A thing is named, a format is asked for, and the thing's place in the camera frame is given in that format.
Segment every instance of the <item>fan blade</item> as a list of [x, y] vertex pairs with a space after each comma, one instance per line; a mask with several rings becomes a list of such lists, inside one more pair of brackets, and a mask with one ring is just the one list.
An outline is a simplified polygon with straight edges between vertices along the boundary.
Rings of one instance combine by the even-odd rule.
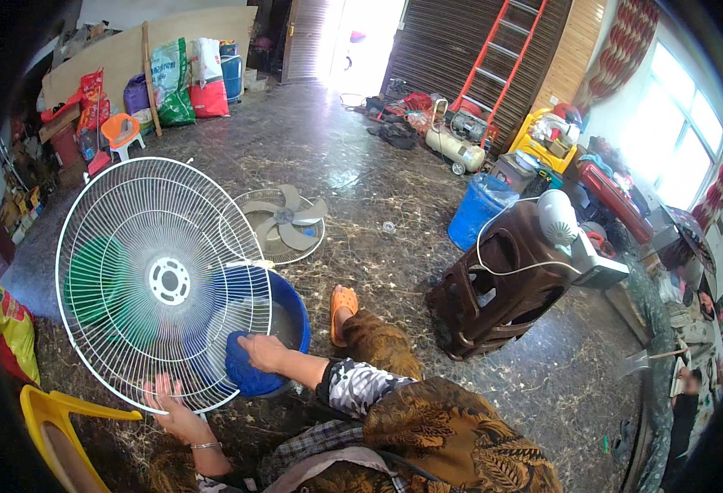
[[267, 211], [267, 212], [272, 212], [272, 213], [276, 214], [276, 212], [278, 210], [279, 210], [278, 205], [274, 205], [273, 203], [268, 203], [268, 202], [260, 202], [259, 200], [253, 200], [251, 202], [247, 202], [241, 208], [241, 212], [243, 212], [244, 214], [248, 214], [249, 212], [256, 212], [256, 211]]
[[276, 224], [276, 219], [268, 218], [261, 222], [260, 225], [255, 229], [257, 235], [257, 243], [260, 243], [260, 248], [265, 249], [266, 238], [268, 238], [268, 232]]
[[279, 237], [291, 249], [301, 251], [307, 250], [309, 247], [317, 243], [316, 237], [299, 233], [290, 223], [279, 225]]
[[280, 184], [279, 189], [285, 194], [285, 207], [296, 212], [301, 205], [301, 195], [298, 189], [291, 184]]
[[293, 215], [293, 224], [297, 224], [298, 226], [309, 226], [321, 220], [326, 214], [328, 214], [326, 201], [318, 199], [317, 202], [315, 202], [315, 205], [308, 208], [306, 211], [296, 212], [296, 214]]

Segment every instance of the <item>yellow stool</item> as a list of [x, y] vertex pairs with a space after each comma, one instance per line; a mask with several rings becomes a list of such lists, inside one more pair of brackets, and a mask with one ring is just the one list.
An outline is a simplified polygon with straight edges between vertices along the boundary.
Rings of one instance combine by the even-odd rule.
[[510, 145], [509, 151], [507, 152], [515, 152], [517, 150], [523, 151], [526, 154], [539, 158], [543, 163], [553, 168], [553, 170], [558, 171], [559, 173], [564, 173], [564, 170], [566, 170], [566, 168], [570, 165], [570, 161], [572, 161], [575, 151], [577, 151], [577, 145], [573, 145], [570, 148], [570, 151], [562, 159], [548, 151], [541, 143], [534, 141], [534, 139], [532, 139], [529, 135], [529, 127], [531, 124], [541, 119], [545, 113], [550, 113], [551, 111], [552, 108], [542, 108], [534, 113], [529, 113], [529, 115], [525, 117], [520, 130], [517, 132], [517, 135], [515, 136], [514, 141], [512, 141], [512, 145]]
[[126, 421], [142, 419], [142, 415], [85, 402], [56, 390], [46, 394], [31, 385], [24, 386], [19, 399], [30, 438], [65, 489], [72, 493], [110, 493], [84, 453], [69, 413]]

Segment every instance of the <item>blue cloth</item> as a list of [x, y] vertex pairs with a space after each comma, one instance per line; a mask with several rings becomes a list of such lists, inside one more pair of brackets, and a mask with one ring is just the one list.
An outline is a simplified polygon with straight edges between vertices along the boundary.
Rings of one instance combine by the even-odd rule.
[[581, 156], [581, 158], [578, 161], [591, 161], [594, 163], [600, 170], [605, 173], [605, 176], [609, 178], [613, 178], [613, 170], [611, 167], [603, 162], [603, 159], [594, 153], [588, 153]]
[[265, 395], [284, 385], [287, 381], [285, 377], [275, 373], [265, 373], [249, 364], [249, 353], [238, 346], [238, 338], [244, 335], [248, 335], [248, 332], [238, 330], [227, 336], [227, 356], [224, 360], [227, 378], [238, 385], [240, 395], [244, 397]]

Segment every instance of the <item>brown plastic stool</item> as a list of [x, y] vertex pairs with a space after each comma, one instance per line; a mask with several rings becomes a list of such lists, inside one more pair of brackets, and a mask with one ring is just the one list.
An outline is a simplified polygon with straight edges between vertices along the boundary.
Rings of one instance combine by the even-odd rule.
[[[548, 244], [536, 205], [519, 202], [501, 214], [482, 235], [480, 251], [494, 272], [511, 272], [570, 257]], [[560, 265], [534, 267], [498, 276], [479, 265], [476, 245], [445, 273], [427, 294], [452, 334], [444, 348], [454, 360], [497, 350], [520, 338], [569, 289], [571, 271]]]

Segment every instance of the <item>window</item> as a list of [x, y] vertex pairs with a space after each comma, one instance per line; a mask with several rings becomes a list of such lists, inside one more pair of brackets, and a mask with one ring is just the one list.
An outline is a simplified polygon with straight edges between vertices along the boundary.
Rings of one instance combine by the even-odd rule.
[[723, 126], [690, 74], [658, 42], [623, 153], [672, 207], [689, 210], [723, 156]]

